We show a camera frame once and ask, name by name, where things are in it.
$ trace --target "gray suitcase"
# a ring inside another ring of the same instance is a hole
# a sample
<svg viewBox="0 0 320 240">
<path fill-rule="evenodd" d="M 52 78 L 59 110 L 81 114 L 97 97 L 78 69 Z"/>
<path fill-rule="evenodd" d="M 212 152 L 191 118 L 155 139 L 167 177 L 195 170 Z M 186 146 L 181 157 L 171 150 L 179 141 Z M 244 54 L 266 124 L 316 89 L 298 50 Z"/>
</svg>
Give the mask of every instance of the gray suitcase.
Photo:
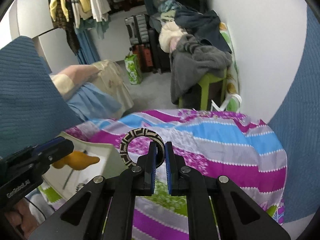
<svg viewBox="0 0 320 240">
<path fill-rule="evenodd" d="M 131 45 L 149 43 L 147 16 L 133 15 L 124 20 L 127 26 Z"/>
</svg>

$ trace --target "open cardboard box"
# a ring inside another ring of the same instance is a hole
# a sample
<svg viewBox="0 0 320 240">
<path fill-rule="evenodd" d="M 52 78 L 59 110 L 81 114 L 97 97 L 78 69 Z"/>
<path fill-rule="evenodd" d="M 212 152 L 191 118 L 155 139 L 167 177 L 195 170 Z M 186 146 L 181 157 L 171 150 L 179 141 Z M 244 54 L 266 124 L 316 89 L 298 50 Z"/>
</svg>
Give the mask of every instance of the open cardboard box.
<svg viewBox="0 0 320 240">
<path fill-rule="evenodd" d="M 50 167 L 43 175 L 44 180 L 65 200 L 70 199 L 84 184 L 95 176 L 101 175 L 106 179 L 120 175 L 127 167 L 120 154 L 112 144 L 88 143 L 62 132 L 62 136 L 74 144 L 75 151 L 86 150 L 89 156 L 97 156 L 100 161 L 82 171 L 73 171 L 65 165 L 62 169 Z"/>
</svg>

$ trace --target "black and beige braided hair tie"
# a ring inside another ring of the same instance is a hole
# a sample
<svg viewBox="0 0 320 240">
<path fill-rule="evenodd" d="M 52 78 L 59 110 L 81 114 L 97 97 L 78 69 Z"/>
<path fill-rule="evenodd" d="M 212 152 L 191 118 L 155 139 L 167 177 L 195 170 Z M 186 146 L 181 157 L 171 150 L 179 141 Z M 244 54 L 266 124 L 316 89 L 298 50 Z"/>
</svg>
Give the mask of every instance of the black and beige braided hair tie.
<svg viewBox="0 0 320 240">
<path fill-rule="evenodd" d="M 129 157 L 128 145 L 133 139 L 140 136 L 148 137 L 156 143 L 157 145 L 156 168 L 160 167 L 164 162 L 164 142 L 160 137 L 160 135 L 146 128 L 137 128 L 137 129 L 131 130 L 123 137 L 120 144 L 120 156 L 124 164 L 129 168 L 136 165 L 136 163 L 134 163 Z"/>
</svg>

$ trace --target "orange toy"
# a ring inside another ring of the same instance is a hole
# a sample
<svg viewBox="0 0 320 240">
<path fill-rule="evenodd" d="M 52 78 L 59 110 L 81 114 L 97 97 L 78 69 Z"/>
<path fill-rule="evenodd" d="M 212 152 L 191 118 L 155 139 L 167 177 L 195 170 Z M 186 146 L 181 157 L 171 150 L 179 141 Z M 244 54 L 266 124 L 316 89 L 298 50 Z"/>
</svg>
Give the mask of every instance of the orange toy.
<svg viewBox="0 0 320 240">
<path fill-rule="evenodd" d="M 73 151 L 69 155 L 53 163 L 52 166 L 56 169 L 61 169 L 65 165 L 68 165 L 76 171 L 81 171 L 92 164 L 98 163 L 99 161 L 99 157 L 88 156 L 80 151 Z"/>
</svg>

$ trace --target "triangular cutout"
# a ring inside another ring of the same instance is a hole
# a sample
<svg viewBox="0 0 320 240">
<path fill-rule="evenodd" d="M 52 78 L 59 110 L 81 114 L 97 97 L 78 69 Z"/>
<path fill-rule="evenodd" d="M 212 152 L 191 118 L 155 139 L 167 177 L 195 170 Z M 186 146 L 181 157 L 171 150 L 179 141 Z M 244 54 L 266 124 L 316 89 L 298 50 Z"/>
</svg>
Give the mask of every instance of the triangular cutout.
<svg viewBox="0 0 320 240">
<path fill-rule="evenodd" d="M 238 215 L 243 225 L 250 224 L 260 219 L 260 215 L 250 207 L 250 205 L 242 199 L 236 192 L 231 192 L 233 203 L 236 206 Z"/>
<path fill-rule="evenodd" d="M 90 196 L 90 192 L 85 193 L 76 203 L 61 215 L 61 220 L 74 226 L 79 225 Z"/>
</svg>

